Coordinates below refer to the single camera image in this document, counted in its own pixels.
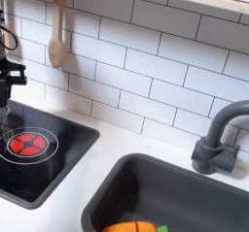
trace gray sink basin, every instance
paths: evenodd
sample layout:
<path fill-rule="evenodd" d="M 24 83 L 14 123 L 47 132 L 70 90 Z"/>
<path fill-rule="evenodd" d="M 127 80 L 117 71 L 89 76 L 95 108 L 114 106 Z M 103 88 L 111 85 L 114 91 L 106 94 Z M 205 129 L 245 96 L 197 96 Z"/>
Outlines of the gray sink basin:
<path fill-rule="evenodd" d="M 84 232 L 146 220 L 169 232 L 248 232 L 249 193 L 143 154 L 115 165 L 82 214 Z"/>

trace black stovetop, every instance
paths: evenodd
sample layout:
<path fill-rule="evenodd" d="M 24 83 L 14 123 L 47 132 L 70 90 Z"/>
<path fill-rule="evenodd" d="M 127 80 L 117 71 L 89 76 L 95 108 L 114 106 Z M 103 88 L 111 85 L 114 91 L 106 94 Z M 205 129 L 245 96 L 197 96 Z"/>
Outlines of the black stovetop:
<path fill-rule="evenodd" d="M 9 102 L 8 106 L 11 111 L 5 122 L 0 118 L 0 197 L 26 209 L 35 209 L 50 196 L 99 134 L 15 102 Z"/>

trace white wall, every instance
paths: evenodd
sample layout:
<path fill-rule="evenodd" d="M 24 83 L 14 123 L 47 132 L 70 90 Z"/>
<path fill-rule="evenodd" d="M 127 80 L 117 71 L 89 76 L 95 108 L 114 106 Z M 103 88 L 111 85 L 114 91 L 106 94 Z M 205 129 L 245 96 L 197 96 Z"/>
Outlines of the white wall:
<path fill-rule="evenodd" d="M 20 94 L 193 150 L 224 106 L 249 99 L 249 17 L 180 0 L 65 0 L 66 59 L 47 45 L 52 0 L 5 0 L 26 65 Z M 222 138 L 249 162 L 249 118 Z"/>

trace hanging utensil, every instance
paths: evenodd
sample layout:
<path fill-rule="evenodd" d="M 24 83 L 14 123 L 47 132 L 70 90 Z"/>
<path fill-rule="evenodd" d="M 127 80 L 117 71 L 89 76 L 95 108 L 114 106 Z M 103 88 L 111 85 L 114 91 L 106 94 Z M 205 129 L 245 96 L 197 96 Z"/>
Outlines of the hanging utensil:
<path fill-rule="evenodd" d="M 53 0 L 53 35 L 49 44 L 49 56 L 54 68 L 62 64 L 65 53 L 62 41 L 63 0 Z"/>
<path fill-rule="evenodd" d="M 4 13 L 4 0 L 0 0 L 0 10 Z M 5 21 L 2 23 L 2 25 L 8 29 L 8 26 Z M 10 35 L 7 31 L 3 29 L 2 29 L 2 37 L 3 37 L 4 45 L 9 48 L 10 47 Z"/>

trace red burner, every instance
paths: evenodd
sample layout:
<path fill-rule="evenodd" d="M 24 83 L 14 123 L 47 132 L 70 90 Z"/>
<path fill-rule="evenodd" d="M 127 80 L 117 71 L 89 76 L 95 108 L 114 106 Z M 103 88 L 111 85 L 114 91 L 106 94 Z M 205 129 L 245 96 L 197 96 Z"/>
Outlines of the red burner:
<path fill-rule="evenodd" d="M 44 137 L 26 133 L 16 135 L 9 143 L 10 150 L 17 155 L 33 156 L 40 154 L 46 149 L 46 140 Z"/>

